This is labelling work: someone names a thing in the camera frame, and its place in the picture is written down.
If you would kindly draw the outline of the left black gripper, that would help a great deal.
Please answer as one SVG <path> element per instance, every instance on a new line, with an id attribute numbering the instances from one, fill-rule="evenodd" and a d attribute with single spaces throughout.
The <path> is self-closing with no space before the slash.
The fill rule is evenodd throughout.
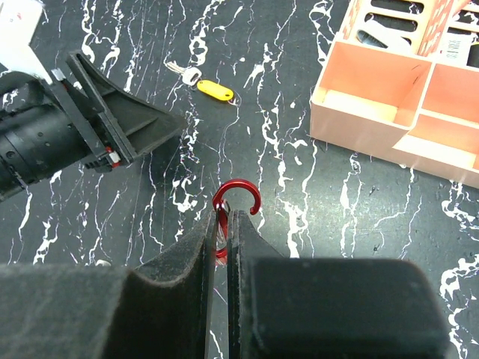
<path id="1" fill-rule="evenodd" d="M 67 65 L 80 90 L 21 72 L 1 77 L 2 95 L 25 91 L 23 103 L 1 110 L 1 200 L 76 162 L 96 171 L 132 163 L 186 128 L 184 117 L 119 88 L 81 52 Z"/>

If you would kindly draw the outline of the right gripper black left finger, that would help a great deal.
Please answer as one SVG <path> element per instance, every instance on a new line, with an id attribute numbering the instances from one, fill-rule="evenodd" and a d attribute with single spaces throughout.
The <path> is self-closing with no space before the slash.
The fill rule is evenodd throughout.
<path id="1" fill-rule="evenodd" d="M 205 358 L 208 353 L 216 213 L 123 280 L 102 358 Z"/>

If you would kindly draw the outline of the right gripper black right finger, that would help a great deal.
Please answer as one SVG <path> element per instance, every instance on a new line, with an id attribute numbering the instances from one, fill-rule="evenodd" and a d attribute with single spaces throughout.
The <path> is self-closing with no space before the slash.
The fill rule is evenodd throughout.
<path id="1" fill-rule="evenodd" d="M 448 330 L 416 265 L 287 258 L 235 210 L 228 220 L 232 358 L 445 358 Z"/>

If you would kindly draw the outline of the key with yellow tag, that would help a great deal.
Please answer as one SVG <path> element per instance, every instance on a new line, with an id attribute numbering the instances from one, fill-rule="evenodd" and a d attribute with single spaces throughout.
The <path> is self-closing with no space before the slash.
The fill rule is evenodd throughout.
<path id="1" fill-rule="evenodd" d="M 165 66 L 180 76 L 185 84 L 199 90 L 200 92 L 222 102 L 231 102 L 234 99 L 234 92 L 219 83 L 203 79 L 203 73 L 197 67 L 181 67 L 176 61 L 169 61 Z"/>

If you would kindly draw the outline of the red carabiner keyring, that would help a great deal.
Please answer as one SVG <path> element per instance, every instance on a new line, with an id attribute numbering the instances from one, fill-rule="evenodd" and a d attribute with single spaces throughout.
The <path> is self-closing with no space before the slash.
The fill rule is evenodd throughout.
<path id="1" fill-rule="evenodd" d="M 253 198 L 253 204 L 248 210 L 250 215 L 256 215 L 262 204 L 258 187 L 246 179 L 230 179 L 220 185 L 213 195 L 212 205 L 216 212 L 217 233 L 216 233 L 216 265 L 226 266 L 228 262 L 228 224 L 234 209 L 239 209 L 238 200 L 234 195 L 240 189 L 246 190 Z"/>

